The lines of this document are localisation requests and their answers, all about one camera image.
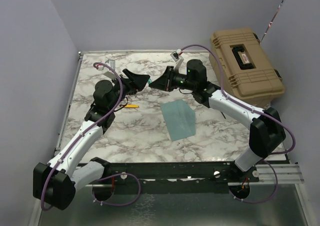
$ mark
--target marble surface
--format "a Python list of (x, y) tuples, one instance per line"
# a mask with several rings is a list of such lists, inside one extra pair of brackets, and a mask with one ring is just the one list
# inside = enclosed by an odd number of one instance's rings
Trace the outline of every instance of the marble surface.
[[(170, 53), (100, 53), (84, 54), (77, 80), (65, 133), (63, 148), (77, 132), (86, 112), (93, 102), (95, 84), (107, 79), (106, 71), (93, 68), (94, 62), (116, 60), (116, 71), (127, 68), (133, 73), (149, 74), (152, 80), (175, 63)], [(200, 59), (207, 67), (208, 79), (218, 84), (207, 53), (184, 53), (180, 72), (186, 71), (186, 62)], [(148, 85), (142, 92), (129, 96), (129, 103), (139, 108), (124, 108), (115, 113), (115, 120), (104, 136), (83, 157), (88, 162), (100, 157), (110, 162), (188, 162), (235, 160), (247, 147), (248, 130), (226, 115), (198, 104), (192, 95), (183, 95), (178, 90), (163, 92)], [(195, 136), (172, 142), (161, 113), (160, 104), (183, 99), (195, 111)], [(272, 155), (269, 160), (284, 160), (284, 155)]]

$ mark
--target teal towel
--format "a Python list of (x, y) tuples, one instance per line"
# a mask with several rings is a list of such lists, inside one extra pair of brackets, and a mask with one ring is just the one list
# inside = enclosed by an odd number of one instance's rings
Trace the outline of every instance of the teal towel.
[(171, 141), (195, 135), (196, 114), (183, 100), (160, 105)]

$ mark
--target tan plastic case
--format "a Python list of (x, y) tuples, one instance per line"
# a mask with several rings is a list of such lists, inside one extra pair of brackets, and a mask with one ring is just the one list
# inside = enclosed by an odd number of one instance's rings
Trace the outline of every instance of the tan plastic case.
[[(220, 59), (224, 89), (229, 94), (251, 105), (265, 107), (285, 92), (281, 76), (250, 28), (214, 32), (211, 48)], [(220, 83), (218, 64), (212, 55), (209, 60)]]

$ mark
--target screw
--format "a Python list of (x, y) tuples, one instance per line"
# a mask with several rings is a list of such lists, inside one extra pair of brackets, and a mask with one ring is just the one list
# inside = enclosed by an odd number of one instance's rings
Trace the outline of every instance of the screw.
[(252, 172), (252, 175), (254, 177), (259, 177), (259, 172), (257, 170), (255, 170), (255, 171)]
[(220, 178), (221, 176), (219, 171), (214, 171), (213, 175), (215, 178)]
[(125, 175), (125, 174), (122, 174), (122, 175), (120, 175), (120, 177), (121, 177), (123, 180), (125, 180), (128, 176)]

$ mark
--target white wall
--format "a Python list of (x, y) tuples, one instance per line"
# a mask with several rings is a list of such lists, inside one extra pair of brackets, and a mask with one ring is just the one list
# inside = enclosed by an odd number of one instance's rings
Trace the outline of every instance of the white wall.
[(0, 0), (0, 225), (26, 225), (33, 168), (53, 154), (78, 55), (50, 0)]
[(216, 30), (261, 38), (281, 0), (52, 0), (81, 51), (209, 45)]
[[(299, 162), (320, 222), (320, 0), (286, 0), (262, 42), (286, 92), (273, 106), (296, 136)], [(286, 140), (289, 148), (291, 141)]]

